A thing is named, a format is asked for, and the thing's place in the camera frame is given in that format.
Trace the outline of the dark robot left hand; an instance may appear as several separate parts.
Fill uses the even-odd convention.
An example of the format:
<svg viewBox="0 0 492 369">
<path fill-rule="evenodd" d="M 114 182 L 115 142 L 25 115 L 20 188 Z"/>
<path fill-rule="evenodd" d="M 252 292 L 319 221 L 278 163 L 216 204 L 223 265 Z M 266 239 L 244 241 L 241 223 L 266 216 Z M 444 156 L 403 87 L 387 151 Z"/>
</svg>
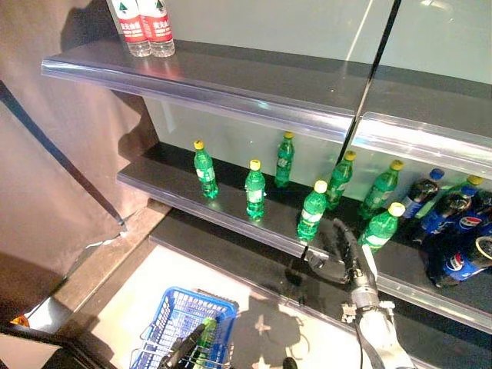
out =
<svg viewBox="0 0 492 369">
<path fill-rule="evenodd" d="M 200 324 L 186 338 L 178 338 L 172 346 L 171 351 L 159 362 L 158 369 L 176 368 L 179 361 L 197 346 L 198 340 L 204 330 L 205 324 Z"/>
</svg>

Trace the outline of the dark robot right hand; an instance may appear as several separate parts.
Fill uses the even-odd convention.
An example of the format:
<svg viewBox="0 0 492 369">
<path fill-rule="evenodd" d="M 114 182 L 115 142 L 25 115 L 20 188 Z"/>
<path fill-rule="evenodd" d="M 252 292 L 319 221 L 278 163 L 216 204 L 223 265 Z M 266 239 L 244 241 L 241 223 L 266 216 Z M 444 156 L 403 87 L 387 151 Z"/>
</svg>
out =
<svg viewBox="0 0 492 369">
<path fill-rule="evenodd" d="M 324 279 L 355 289 L 365 286 L 377 291 L 377 269 L 370 251 L 357 242 L 352 230 L 340 219 L 328 222 L 328 232 L 321 233 L 323 246 L 308 245 L 304 259 L 312 271 Z"/>
</svg>

